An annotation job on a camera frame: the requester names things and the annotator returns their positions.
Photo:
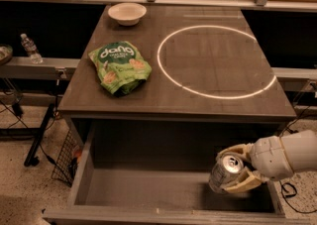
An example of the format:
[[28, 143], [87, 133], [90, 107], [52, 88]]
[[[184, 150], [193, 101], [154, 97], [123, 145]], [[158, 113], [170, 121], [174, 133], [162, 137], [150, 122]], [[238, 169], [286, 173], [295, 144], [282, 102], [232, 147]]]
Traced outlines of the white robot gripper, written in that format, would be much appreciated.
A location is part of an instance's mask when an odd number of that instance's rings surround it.
[[228, 193], [242, 193], [259, 187], [270, 180], [281, 180], [293, 176], [280, 137], [258, 139], [255, 143], [231, 146], [219, 152], [216, 160], [224, 155], [234, 155], [251, 163], [256, 170], [243, 168], [238, 173], [223, 171], [222, 188]]

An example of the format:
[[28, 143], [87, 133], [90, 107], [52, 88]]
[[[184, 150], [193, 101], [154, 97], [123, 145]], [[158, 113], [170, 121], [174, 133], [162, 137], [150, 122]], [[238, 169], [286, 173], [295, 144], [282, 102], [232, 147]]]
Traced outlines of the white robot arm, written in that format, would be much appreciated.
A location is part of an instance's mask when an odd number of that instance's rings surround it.
[[215, 192], [241, 193], [269, 180], [292, 177], [298, 171], [317, 169], [317, 137], [311, 130], [221, 151], [209, 177]]

